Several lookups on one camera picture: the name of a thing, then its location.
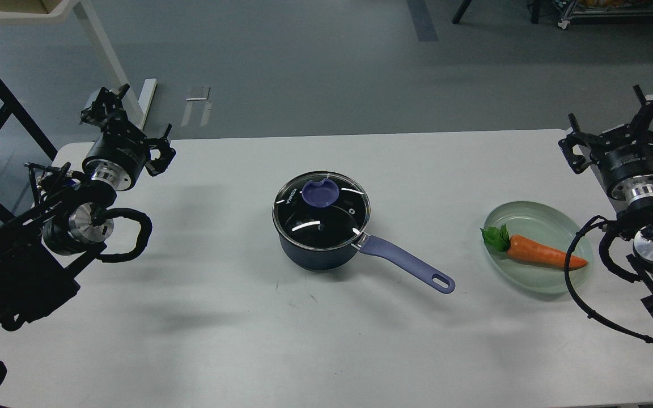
saucepan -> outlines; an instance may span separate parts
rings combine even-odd
[[[451,277],[388,240],[367,234],[370,212],[370,199],[352,178],[311,171],[282,187],[272,218],[283,252],[303,268],[336,268],[361,252],[391,261],[443,294],[455,290]]]

lid knob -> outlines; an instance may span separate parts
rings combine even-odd
[[[301,198],[309,206],[324,209],[334,204],[339,198],[339,186],[328,178],[316,182],[309,180],[301,188]]]

orange carrot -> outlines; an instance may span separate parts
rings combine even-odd
[[[499,229],[497,227],[481,228],[480,231],[485,245],[489,245],[500,252],[505,252],[510,258],[563,269],[566,253],[561,250],[537,243],[523,237],[523,235],[515,234],[509,237],[505,225]],[[588,264],[586,259],[572,255],[568,267],[569,269],[578,269],[586,266],[586,264]]]

gray floor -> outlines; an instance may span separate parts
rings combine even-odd
[[[174,139],[565,129],[571,112],[599,133],[637,112],[633,85],[653,94],[652,24],[562,31],[555,15],[531,25],[523,0],[476,0],[460,25],[457,0],[427,0],[429,42],[406,0],[93,3],[134,88],[158,78],[150,136],[166,123]],[[0,27],[0,76],[56,147],[98,137],[78,113],[108,84],[74,15]],[[212,88],[203,127],[181,126],[193,86]],[[21,162],[44,159],[20,127],[5,133],[0,194],[21,209]]]

glass plate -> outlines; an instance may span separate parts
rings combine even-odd
[[[531,201],[506,202],[492,210],[485,219],[483,228],[508,227],[508,234],[523,235],[536,242],[560,250],[567,250],[579,227],[566,214],[552,207]],[[567,292],[562,269],[548,266],[536,266],[521,261],[514,261],[504,253],[485,247],[490,263],[505,276],[508,281],[519,287],[539,292],[540,294],[562,294]],[[582,240],[576,256],[586,259],[588,265],[570,271],[571,282],[579,287],[588,278],[593,264],[593,251],[587,240]]]

